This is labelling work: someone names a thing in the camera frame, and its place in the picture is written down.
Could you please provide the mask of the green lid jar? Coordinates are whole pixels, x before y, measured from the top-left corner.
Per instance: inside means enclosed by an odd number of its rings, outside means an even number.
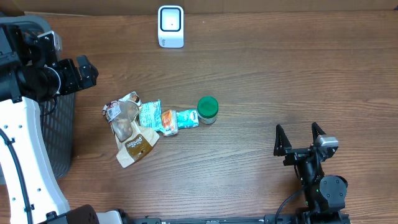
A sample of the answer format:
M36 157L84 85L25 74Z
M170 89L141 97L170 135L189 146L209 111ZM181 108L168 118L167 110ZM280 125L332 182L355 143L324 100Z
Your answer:
M197 104L198 118L203 124L213 124L218 115L219 104L212 96L202 97Z

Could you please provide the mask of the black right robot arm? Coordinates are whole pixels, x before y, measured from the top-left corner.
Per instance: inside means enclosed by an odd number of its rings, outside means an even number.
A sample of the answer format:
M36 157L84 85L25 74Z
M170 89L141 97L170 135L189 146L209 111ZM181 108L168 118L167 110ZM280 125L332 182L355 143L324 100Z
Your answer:
M338 149L338 140L319 125L312 123L313 142L309 147L294 149L281 125L275 127L274 155L283 156L285 166L293 166L301 188L285 199L272 218L271 223L305 224L350 224L348 214L342 214L348 182L339 175L325 175L321 163L333 157ZM304 194L306 206L296 209L293 215L280 213L287 202Z

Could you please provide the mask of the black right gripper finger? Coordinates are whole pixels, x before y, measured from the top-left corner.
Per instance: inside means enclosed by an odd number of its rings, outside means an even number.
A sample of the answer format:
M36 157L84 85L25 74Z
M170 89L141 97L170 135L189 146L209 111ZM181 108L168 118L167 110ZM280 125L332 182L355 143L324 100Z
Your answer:
M323 137L326 135L326 132L322 130L322 128L316 123L312 123L312 136L313 136L313 145L321 146L323 144Z
M292 145L289 142L284 129L280 124L278 124L276 126L274 156L286 156L291 149Z

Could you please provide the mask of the small teal tissue pack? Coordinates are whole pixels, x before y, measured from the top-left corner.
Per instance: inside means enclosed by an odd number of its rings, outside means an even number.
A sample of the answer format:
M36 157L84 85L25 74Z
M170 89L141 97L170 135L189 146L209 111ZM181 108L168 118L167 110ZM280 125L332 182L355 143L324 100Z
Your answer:
M176 115L179 129L195 128L199 126L198 112L196 109L179 111Z

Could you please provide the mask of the brown pastry bag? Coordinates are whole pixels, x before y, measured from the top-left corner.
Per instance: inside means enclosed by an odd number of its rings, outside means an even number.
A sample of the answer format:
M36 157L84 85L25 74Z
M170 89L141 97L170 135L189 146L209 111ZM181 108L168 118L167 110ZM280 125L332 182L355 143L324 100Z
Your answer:
M137 120L141 108L141 99L133 91L104 105L102 109L118 147L116 159L123 168L144 158L160 138L152 128L139 126Z

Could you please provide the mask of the orange tissue pack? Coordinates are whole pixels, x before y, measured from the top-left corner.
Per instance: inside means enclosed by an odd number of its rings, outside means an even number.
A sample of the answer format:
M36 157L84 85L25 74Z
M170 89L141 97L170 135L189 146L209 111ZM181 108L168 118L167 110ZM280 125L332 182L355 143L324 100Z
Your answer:
M168 110L161 114L164 136L172 136L178 133L177 112Z

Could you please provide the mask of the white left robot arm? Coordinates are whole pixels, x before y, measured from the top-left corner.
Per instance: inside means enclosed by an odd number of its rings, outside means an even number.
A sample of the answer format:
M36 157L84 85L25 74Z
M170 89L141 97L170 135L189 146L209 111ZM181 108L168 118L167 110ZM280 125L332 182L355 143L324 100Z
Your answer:
M86 56L58 58L54 32L25 35L1 24L1 168L11 223L121 223L119 211L72 209L57 184L41 130L40 103L96 85Z

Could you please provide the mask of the teal wet wipes pack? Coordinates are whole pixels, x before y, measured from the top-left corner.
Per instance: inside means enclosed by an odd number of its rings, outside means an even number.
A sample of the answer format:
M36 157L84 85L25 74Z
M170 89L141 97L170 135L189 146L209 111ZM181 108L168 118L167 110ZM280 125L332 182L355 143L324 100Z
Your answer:
M140 126L152 128L154 131L164 132L162 125L161 101L151 101L144 103L139 113Z

